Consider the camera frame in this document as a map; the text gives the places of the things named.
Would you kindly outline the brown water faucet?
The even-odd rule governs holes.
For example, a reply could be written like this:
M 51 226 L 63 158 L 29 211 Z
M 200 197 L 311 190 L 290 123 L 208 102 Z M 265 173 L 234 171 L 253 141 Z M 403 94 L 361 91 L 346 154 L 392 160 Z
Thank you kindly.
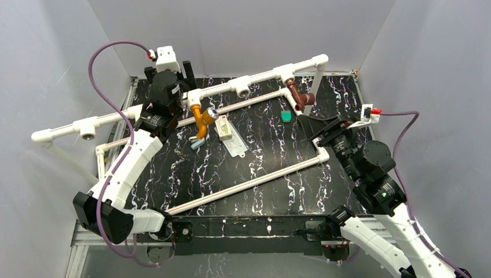
M 286 88 L 290 91 L 292 98 L 295 101 L 295 110 L 301 111 L 307 105 L 313 105 L 316 97 L 313 93 L 300 94 L 296 85 L 295 79 L 290 78 L 285 81 Z

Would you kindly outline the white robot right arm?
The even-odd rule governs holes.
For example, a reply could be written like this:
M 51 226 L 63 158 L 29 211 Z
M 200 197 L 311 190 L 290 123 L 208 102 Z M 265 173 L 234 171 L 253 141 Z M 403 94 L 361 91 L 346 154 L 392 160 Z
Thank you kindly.
M 333 150 L 356 183 L 357 200 L 391 234 L 392 241 L 373 232 L 345 206 L 326 216 L 323 230 L 334 240 L 355 243 L 394 277 L 469 277 L 468 270 L 449 262 L 426 238 L 402 184 L 390 176 L 396 163 L 388 146 L 376 140 L 356 146 L 355 129 L 378 123 L 382 114 L 380 109 L 369 109 L 356 122 L 342 116 L 298 116 L 308 139 L 318 139 L 319 146 Z

